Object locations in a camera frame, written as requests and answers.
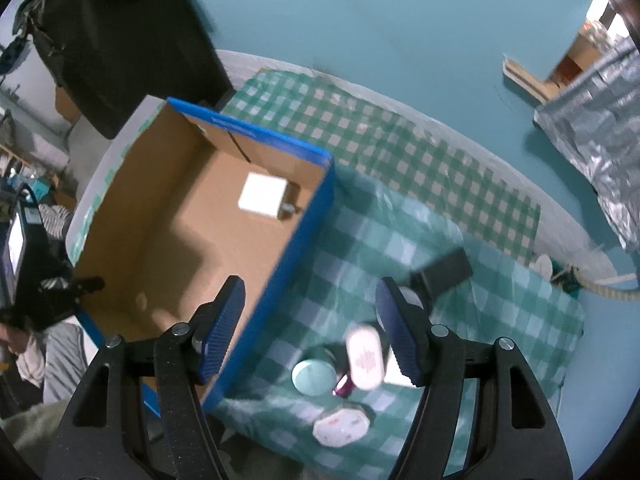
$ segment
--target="white wall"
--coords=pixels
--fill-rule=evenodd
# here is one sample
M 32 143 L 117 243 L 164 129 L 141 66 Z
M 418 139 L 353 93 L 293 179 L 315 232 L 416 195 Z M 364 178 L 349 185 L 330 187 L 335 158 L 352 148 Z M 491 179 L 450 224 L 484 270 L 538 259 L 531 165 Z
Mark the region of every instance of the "white wall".
M 11 0 L 0 16 L 0 44 L 4 47 L 14 39 L 15 12 L 22 1 Z M 32 44 L 25 54 L 18 68 L 0 85 L 0 105 L 14 115 L 18 145 L 50 167 L 62 170 L 68 162 L 63 136 L 71 125 L 55 109 L 56 85 Z M 16 88 L 18 100 L 12 102 L 8 94 Z

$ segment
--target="blue gripper pad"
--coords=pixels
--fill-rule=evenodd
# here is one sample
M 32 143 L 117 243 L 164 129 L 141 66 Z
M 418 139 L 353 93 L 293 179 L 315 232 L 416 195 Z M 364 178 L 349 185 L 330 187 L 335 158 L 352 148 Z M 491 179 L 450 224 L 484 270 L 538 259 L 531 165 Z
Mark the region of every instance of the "blue gripper pad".
M 229 276 L 216 299 L 203 304 L 196 316 L 199 324 L 193 334 L 193 347 L 201 357 L 198 376 L 204 384 L 222 368 L 231 338 L 244 310 L 244 281 Z
M 392 278 L 382 278 L 376 286 L 376 310 L 383 329 L 394 350 L 400 371 L 415 385 L 421 384 L 423 373 L 420 370 L 420 345 L 414 332 L 409 328 L 400 313 L 399 303 L 407 305 L 402 292 Z

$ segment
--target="black object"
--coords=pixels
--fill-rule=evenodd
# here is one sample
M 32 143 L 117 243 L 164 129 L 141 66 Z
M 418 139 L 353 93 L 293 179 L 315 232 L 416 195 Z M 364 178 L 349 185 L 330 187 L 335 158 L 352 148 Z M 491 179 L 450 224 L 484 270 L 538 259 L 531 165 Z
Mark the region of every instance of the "black object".
M 73 279 L 70 264 L 52 254 L 38 204 L 26 184 L 18 190 L 0 259 L 0 322 L 18 328 L 45 330 L 72 316 L 82 295 L 104 287 L 99 277 Z M 70 286 L 44 287 L 43 282 L 55 278 L 65 278 Z
M 153 469 L 146 450 L 141 380 L 156 377 L 164 437 L 177 477 L 227 480 L 194 384 L 206 384 L 220 371 L 241 313 L 236 309 L 238 301 L 244 306 L 244 282 L 230 276 L 216 299 L 201 305 L 189 323 L 177 323 L 155 339 L 133 343 L 125 343 L 120 336 L 108 339 L 60 422 L 44 479 L 171 478 Z M 227 312 L 235 313 L 233 320 L 225 317 Z M 222 332 L 214 330 L 219 322 L 226 324 Z M 221 337 L 223 352 L 217 359 L 207 355 L 207 345 L 215 345 Z M 202 365 L 207 362 L 210 367 L 203 375 Z
M 465 250 L 460 247 L 414 272 L 409 277 L 409 287 L 418 295 L 427 314 L 430 314 L 433 303 L 441 294 L 465 282 L 473 274 Z
M 421 308 L 408 304 L 392 278 L 382 282 L 423 354 L 418 359 L 419 382 L 427 386 L 390 478 L 442 478 L 464 380 L 478 379 L 465 467 L 446 478 L 572 479 L 556 418 L 516 344 L 508 338 L 492 345 L 460 339 L 443 325 L 432 325 Z M 398 355 L 402 349 L 394 351 Z
M 403 317 L 415 313 L 391 278 L 385 278 Z M 44 480 L 169 480 L 152 468 L 146 451 L 141 378 L 155 376 L 164 435 L 180 480 L 228 480 L 207 428 L 194 384 L 203 384 L 206 334 L 223 319 L 234 290 L 230 276 L 212 303 L 190 322 L 151 340 L 125 343 L 115 336 L 100 348 L 58 428 Z M 462 384 L 478 378 L 478 400 L 467 464 L 449 480 L 568 480 L 566 449 L 546 399 L 510 339 L 493 345 L 464 341 L 453 332 L 430 342 L 422 396 L 414 424 L 392 472 L 393 480 L 442 478 L 458 420 Z M 219 370 L 210 370 L 215 374 Z M 0 431 L 0 478 L 38 480 Z
M 42 389 L 23 380 L 12 361 L 9 369 L 0 374 L 0 418 L 9 418 L 41 403 Z
M 108 139 L 148 94 L 214 106 L 232 91 L 188 0 L 26 0 L 14 34 L 7 57 L 31 35 L 56 84 Z

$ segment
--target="cardboard box inside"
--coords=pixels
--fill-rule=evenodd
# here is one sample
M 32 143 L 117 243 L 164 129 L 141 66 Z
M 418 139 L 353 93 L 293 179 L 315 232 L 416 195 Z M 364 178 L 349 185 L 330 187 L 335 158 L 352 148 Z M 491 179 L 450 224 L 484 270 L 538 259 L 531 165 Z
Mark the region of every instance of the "cardboard box inside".
M 298 212 L 277 221 L 239 210 L 251 171 L 289 179 Z M 231 350 L 325 171 L 165 104 L 94 215 L 76 273 L 106 287 L 82 306 L 105 335 L 149 338 L 189 320 L 236 274 L 246 305 Z

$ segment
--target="green checkered tablecloth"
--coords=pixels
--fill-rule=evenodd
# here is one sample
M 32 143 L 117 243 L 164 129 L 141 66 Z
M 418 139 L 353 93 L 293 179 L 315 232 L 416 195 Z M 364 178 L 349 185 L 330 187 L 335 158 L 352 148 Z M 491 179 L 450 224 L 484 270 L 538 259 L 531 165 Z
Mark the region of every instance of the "green checkered tablecloth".
M 381 276 L 406 282 L 417 270 L 464 247 L 473 278 L 440 297 L 431 320 L 463 338 L 511 337 L 547 396 L 553 395 L 582 334 L 577 301 L 542 277 L 417 200 L 338 165 L 335 201 L 290 286 L 215 415 L 276 452 L 345 479 L 388 478 L 402 448 L 421 390 L 383 384 L 348 400 L 297 393 L 291 371 L 317 346 L 343 346 L 348 329 L 374 322 Z M 462 467 L 474 412 L 467 381 L 447 472 Z M 372 415 L 369 433 L 340 449 L 312 435 L 321 413 L 354 403 Z
M 321 77 L 262 72 L 223 111 L 333 153 L 452 219 L 523 264 L 532 257 L 540 206 L 467 152 Z

